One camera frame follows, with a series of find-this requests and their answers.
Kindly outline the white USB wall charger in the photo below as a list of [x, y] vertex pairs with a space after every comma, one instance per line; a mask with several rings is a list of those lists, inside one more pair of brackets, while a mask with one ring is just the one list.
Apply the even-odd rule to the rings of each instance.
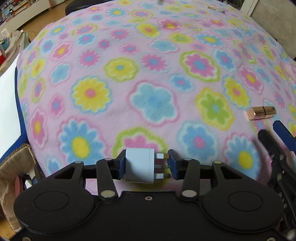
[[168, 179], [170, 173], [156, 173], [155, 169], [167, 169], [168, 165], [155, 164], [165, 161], [169, 154], [156, 153], [151, 148], [127, 148], [125, 153], [125, 181], [130, 183], [153, 184], [154, 180]]

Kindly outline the black and gold lipstick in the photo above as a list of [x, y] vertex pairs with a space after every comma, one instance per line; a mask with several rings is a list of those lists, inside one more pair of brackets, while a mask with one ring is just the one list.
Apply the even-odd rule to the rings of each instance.
[[272, 118], [276, 115], [276, 109], [273, 106], [256, 106], [248, 109], [246, 112], [250, 121]]

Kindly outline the pink floral fleece blanket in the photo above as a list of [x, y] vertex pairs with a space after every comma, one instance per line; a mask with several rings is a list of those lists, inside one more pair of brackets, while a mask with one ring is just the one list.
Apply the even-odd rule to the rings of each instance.
[[[259, 179], [259, 130], [295, 133], [295, 62], [218, 1], [109, 1], [47, 25], [20, 54], [29, 142], [50, 175], [126, 148], [174, 149]], [[249, 120], [248, 109], [276, 115]]]

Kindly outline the beige woven basket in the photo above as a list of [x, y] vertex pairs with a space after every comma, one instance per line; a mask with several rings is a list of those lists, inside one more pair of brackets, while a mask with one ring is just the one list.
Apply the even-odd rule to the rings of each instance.
[[14, 213], [15, 179], [34, 169], [36, 158], [29, 144], [23, 144], [8, 155], [1, 163], [1, 209], [14, 232], [21, 230]]

